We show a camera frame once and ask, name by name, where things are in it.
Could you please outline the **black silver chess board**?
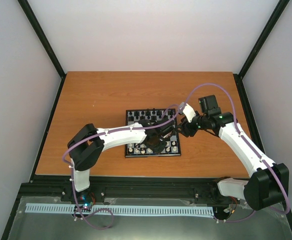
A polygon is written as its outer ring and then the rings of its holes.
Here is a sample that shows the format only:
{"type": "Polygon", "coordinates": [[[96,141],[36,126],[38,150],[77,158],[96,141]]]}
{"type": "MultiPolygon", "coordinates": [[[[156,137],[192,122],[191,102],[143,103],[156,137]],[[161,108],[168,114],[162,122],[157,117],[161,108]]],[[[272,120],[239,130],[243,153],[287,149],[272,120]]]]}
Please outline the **black silver chess board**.
{"type": "MultiPolygon", "coordinates": [[[[130,109],[126,111],[125,123],[131,125],[143,121],[150,125],[158,125],[172,119],[175,114],[176,110],[173,108],[130,109]]],[[[168,125],[152,129],[152,135],[141,143],[128,143],[125,146],[125,157],[181,156],[179,133],[174,130],[176,125],[177,120],[174,119],[168,125]]]]}

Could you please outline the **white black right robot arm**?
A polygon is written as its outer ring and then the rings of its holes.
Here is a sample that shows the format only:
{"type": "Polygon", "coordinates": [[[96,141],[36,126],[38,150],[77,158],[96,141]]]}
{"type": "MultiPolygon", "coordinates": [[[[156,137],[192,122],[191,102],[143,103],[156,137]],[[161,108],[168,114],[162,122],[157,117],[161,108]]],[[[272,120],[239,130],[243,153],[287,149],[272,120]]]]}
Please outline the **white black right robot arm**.
{"type": "Polygon", "coordinates": [[[182,102],[178,112],[183,116],[178,125],[185,137],[205,131],[220,138],[235,153],[246,169],[249,180],[224,177],[217,181],[221,196],[244,200],[255,211],[280,202],[288,202],[289,170],[276,164],[247,136],[234,115],[222,112],[214,95],[198,100],[201,113],[182,102]]]}

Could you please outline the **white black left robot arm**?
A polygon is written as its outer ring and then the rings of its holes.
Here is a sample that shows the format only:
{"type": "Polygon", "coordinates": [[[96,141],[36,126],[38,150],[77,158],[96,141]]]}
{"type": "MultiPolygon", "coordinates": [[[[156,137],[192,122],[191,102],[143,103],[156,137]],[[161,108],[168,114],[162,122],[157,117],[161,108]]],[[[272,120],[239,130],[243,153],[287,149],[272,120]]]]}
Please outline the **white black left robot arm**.
{"type": "Polygon", "coordinates": [[[158,121],[142,119],[115,128],[96,128],[92,123],[85,125],[67,144],[67,151],[63,155],[70,157],[72,195],[81,202],[89,198],[90,169],[102,152],[132,144],[143,145],[145,149],[160,154],[173,131],[173,119],[167,117],[158,121]]]}

